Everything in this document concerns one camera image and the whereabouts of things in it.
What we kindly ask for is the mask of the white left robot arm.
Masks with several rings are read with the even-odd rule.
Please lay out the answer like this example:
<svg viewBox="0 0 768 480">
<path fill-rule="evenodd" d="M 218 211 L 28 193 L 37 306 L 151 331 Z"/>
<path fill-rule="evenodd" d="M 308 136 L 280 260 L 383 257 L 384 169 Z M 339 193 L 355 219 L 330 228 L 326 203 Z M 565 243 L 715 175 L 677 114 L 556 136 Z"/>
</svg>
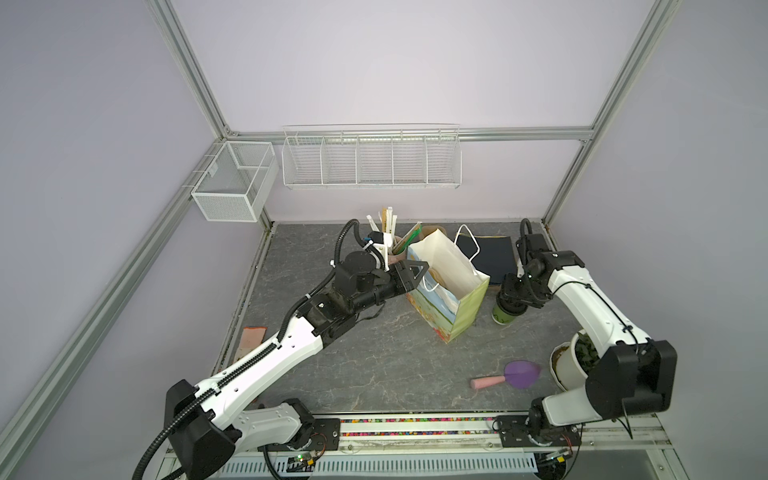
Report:
<svg viewBox="0 0 768 480">
<path fill-rule="evenodd" d="M 313 290 L 289 308 L 277 334 L 238 362 L 197 384 L 181 380 L 167 392 L 164 426 L 132 474 L 141 479 L 164 442 L 179 461 L 176 479 L 206 479 L 235 454 L 263 446 L 305 446 L 314 418 L 297 399 L 249 411 L 279 378 L 355 326 L 362 311 L 415 290 L 425 261 L 401 260 L 383 270 L 362 253 L 337 261 Z"/>
</svg>

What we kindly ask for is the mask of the landscape printed paper bag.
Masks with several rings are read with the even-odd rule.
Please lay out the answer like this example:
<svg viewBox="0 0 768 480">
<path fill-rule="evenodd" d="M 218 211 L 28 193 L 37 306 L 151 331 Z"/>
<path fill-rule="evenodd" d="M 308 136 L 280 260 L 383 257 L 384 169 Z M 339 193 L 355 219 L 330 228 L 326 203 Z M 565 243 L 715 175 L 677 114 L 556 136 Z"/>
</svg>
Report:
<svg viewBox="0 0 768 480">
<path fill-rule="evenodd" d="M 428 269 L 406 297 L 446 343 L 472 326 L 485 297 L 490 276 L 472 263 L 480 251 L 477 238 L 465 224 L 453 238 L 435 231 L 408 247 L 406 258 L 423 261 Z"/>
</svg>

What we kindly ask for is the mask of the brown pulp cup carrier stack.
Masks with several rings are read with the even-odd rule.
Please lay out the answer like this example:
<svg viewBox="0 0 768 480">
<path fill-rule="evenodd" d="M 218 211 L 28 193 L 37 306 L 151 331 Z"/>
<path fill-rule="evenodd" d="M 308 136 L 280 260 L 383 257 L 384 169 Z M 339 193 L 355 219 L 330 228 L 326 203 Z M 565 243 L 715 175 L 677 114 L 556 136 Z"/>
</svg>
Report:
<svg viewBox="0 0 768 480">
<path fill-rule="evenodd" d="M 443 236 L 448 236 L 447 230 L 441 225 L 423 225 L 419 234 L 419 238 L 424 240 L 435 232 L 440 232 Z"/>
</svg>

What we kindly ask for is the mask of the green paper coffee cup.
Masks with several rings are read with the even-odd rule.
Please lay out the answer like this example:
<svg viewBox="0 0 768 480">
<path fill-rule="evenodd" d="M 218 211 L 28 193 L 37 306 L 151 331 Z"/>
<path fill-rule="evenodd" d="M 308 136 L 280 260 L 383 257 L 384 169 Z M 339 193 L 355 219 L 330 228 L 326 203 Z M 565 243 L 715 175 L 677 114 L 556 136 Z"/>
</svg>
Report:
<svg viewBox="0 0 768 480">
<path fill-rule="evenodd" d="M 509 303 L 502 301 L 500 298 L 497 298 L 492 310 L 492 319 L 498 325 L 509 325 L 518 317 L 523 315 L 526 310 L 527 306 L 524 304 Z"/>
</svg>

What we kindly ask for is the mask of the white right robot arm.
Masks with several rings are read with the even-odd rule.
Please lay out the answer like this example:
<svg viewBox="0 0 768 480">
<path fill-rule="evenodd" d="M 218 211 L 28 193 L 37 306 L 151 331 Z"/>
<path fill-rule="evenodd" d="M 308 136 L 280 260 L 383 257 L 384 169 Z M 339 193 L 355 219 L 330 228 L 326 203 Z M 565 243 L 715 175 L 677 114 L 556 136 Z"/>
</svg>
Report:
<svg viewBox="0 0 768 480">
<path fill-rule="evenodd" d="M 598 360 L 583 384 L 531 404 L 528 435 L 669 409 L 677 352 L 629 320 L 592 280 L 572 251 L 551 249 L 542 234 L 523 229 L 516 242 L 521 273 L 504 276 L 493 310 L 496 322 L 561 300 L 591 340 Z"/>
</svg>

